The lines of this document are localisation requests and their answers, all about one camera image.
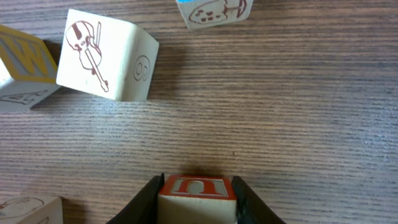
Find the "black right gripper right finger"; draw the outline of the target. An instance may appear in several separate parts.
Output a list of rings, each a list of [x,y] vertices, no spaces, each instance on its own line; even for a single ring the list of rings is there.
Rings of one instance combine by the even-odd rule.
[[[240,176],[234,176],[231,184],[238,200],[238,224],[286,224]]]

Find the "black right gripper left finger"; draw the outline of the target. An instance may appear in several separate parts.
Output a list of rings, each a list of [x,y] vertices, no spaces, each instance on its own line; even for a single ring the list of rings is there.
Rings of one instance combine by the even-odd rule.
[[[157,196],[164,184],[164,173],[153,176],[134,198],[106,224],[156,224]]]

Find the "red letter A block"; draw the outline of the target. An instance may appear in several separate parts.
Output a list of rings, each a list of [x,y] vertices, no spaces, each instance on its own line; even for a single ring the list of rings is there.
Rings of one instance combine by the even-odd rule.
[[[157,222],[237,224],[237,206],[227,178],[171,175],[157,196]]]

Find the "white red sided block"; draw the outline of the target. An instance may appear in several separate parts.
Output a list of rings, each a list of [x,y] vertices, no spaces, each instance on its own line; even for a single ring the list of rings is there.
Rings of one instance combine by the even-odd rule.
[[[62,199],[23,196],[1,204],[1,224],[63,224]]]

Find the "violin picture white block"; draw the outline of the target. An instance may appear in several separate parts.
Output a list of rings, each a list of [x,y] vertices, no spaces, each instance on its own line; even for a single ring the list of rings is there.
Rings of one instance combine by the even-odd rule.
[[[56,82],[114,101],[144,101],[159,46],[132,22],[69,9]]]

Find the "soccer ball picture block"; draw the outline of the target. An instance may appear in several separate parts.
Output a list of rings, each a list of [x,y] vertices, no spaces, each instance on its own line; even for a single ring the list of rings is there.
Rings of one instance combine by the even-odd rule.
[[[29,110],[57,91],[57,65],[43,40],[1,26],[1,112]]]

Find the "number four yellow block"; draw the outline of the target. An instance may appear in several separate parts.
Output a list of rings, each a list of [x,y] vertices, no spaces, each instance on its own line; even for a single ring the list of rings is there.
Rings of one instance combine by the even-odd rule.
[[[202,29],[243,21],[254,0],[176,0],[189,29]]]

